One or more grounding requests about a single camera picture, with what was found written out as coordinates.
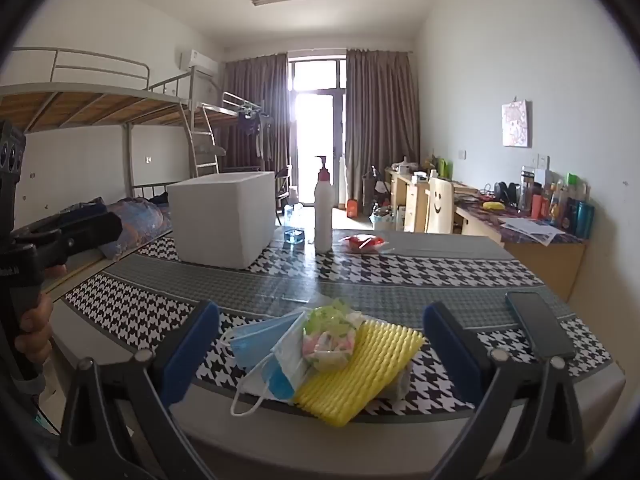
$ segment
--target upper bunk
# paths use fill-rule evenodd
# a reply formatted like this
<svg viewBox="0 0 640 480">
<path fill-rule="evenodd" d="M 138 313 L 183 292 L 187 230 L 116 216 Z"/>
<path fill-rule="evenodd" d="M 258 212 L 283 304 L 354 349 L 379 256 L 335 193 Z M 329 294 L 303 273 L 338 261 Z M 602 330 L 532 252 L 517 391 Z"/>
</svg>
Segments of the upper bunk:
<svg viewBox="0 0 640 480">
<path fill-rule="evenodd" d="M 197 66 L 189 72 L 149 85 L 149 67 L 139 61 L 97 52 L 68 48 L 17 47 L 15 52 L 54 53 L 48 82 L 0 86 L 0 117 L 9 119 L 25 133 L 78 126 L 144 124 L 148 126 L 188 126 L 192 132 L 207 131 L 236 124 L 239 114 L 260 113 L 261 107 L 228 92 L 222 92 L 222 105 L 197 99 L 196 81 L 204 78 L 216 89 L 211 74 Z M 61 64 L 61 54 L 78 54 L 135 66 L 111 70 L 90 64 Z M 143 89 L 82 82 L 55 82 L 56 70 L 102 72 L 142 80 Z M 188 84 L 189 97 L 179 96 L 180 83 Z"/>
</svg>

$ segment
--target red container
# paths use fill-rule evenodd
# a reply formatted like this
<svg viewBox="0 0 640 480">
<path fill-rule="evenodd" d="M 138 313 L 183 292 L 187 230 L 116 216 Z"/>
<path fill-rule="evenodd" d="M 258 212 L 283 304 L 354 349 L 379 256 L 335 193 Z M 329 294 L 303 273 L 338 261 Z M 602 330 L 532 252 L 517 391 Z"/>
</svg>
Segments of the red container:
<svg viewBox="0 0 640 480">
<path fill-rule="evenodd" d="M 358 217 L 358 201 L 354 198 L 347 200 L 347 218 Z"/>
<path fill-rule="evenodd" d="M 534 195 L 531 200 L 531 218 L 537 220 L 542 216 L 542 195 Z"/>
<path fill-rule="evenodd" d="M 540 206 L 540 218 L 545 219 L 549 216 L 549 199 L 542 197 L 542 205 Z"/>
</svg>

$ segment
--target face mask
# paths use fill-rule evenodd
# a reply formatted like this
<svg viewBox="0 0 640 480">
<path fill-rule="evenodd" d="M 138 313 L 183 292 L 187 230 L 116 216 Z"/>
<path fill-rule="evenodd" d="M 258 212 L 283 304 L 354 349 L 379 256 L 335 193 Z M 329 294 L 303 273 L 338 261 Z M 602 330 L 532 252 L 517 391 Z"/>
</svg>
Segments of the face mask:
<svg viewBox="0 0 640 480">
<path fill-rule="evenodd" d="M 231 346 L 238 367 L 249 371 L 271 352 L 275 343 L 299 317 L 298 310 L 286 316 L 237 326 L 223 333 L 220 341 Z"/>
<path fill-rule="evenodd" d="M 310 370 L 310 365 L 302 355 L 302 329 L 308 313 L 302 312 L 296 315 L 296 320 L 268 351 L 268 354 L 238 382 L 236 395 L 231 403 L 231 415 L 251 415 L 264 399 L 289 400 L 304 382 Z M 258 397 L 258 401 L 244 413 L 236 413 L 236 403 L 240 393 Z"/>
</svg>

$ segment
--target wooden bed slats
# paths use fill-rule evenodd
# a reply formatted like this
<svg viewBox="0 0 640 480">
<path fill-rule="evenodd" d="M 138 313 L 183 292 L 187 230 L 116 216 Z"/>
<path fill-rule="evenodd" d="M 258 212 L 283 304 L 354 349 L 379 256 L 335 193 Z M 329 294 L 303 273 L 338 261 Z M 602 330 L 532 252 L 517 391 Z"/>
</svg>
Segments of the wooden bed slats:
<svg viewBox="0 0 640 480">
<path fill-rule="evenodd" d="M 0 98 L 0 118 L 9 119 L 26 132 L 103 126 L 113 124 L 146 124 L 149 126 L 182 126 L 177 102 L 149 96 L 100 93 L 94 91 L 37 91 L 8 94 Z M 185 115 L 188 106 L 181 104 Z M 236 124 L 236 114 L 218 112 L 205 107 L 211 128 Z M 194 117 L 194 127 L 207 130 L 202 112 Z"/>
</svg>

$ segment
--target hand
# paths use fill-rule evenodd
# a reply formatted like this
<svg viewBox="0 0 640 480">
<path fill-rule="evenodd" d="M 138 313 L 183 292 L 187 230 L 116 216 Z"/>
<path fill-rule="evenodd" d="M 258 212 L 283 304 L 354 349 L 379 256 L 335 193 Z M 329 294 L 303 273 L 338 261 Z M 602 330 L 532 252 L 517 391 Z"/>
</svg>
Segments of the hand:
<svg viewBox="0 0 640 480">
<path fill-rule="evenodd" d="M 47 269 L 47 278 L 57 278 L 64 276 L 65 266 L 55 266 Z M 49 339 L 52 335 L 49 318 L 53 312 L 53 302 L 48 294 L 40 294 L 38 306 L 25 312 L 20 318 L 20 328 L 26 334 L 15 338 L 15 347 L 18 352 L 22 352 L 32 363 L 42 364 L 51 354 L 51 343 Z"/>
</svg>

